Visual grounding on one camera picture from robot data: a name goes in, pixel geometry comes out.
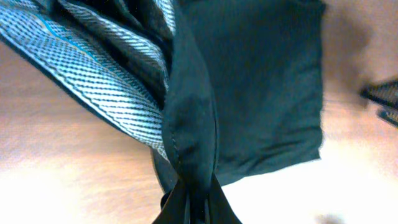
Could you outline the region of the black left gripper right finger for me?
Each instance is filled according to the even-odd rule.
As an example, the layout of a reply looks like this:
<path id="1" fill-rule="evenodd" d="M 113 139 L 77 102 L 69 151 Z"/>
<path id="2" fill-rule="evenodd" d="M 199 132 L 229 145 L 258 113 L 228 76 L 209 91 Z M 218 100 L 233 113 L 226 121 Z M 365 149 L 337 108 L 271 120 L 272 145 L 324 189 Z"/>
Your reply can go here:
<path id="1" fill-rule="evenodd" d="M 216 175 L 211 176 L 211 185 L 205 201 L 206 224 L 242 224 L 233 212 Z"/>

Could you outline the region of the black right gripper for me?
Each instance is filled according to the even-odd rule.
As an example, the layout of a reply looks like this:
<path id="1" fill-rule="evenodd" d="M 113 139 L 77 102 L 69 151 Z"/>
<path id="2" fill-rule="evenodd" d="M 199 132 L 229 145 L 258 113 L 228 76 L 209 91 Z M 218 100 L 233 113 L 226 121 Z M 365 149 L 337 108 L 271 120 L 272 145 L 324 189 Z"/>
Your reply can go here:
<path id="1" fill-rule="evenodd" d="M 397 127 L 397 79 L 368 85 L 360 91 L 360 96 L 380 105 L 377 116 L 386 123 Z"/>

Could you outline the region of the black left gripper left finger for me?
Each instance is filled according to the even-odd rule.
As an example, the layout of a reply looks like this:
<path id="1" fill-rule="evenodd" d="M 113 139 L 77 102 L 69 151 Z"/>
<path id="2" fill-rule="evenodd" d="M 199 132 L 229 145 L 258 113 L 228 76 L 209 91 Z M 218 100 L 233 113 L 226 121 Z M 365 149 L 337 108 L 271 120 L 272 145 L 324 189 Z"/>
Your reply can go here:
<path id="1" fill-rule="evenodd" d="M 182 180 L 177 181 L 152 224 L 190 224 L 190 199 Z"/>

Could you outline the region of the dark green shorts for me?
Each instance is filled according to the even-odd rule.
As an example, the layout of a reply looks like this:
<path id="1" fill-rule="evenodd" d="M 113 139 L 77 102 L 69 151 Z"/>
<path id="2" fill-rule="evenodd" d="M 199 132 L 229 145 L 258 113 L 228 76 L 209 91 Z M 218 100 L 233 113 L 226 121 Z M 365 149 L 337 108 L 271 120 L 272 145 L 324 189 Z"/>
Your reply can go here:
<path id="1" fill-rule="evenodd" d="M 190 196 L 318 159 L 321 1 L 1 1 L 1 38 Z"/>

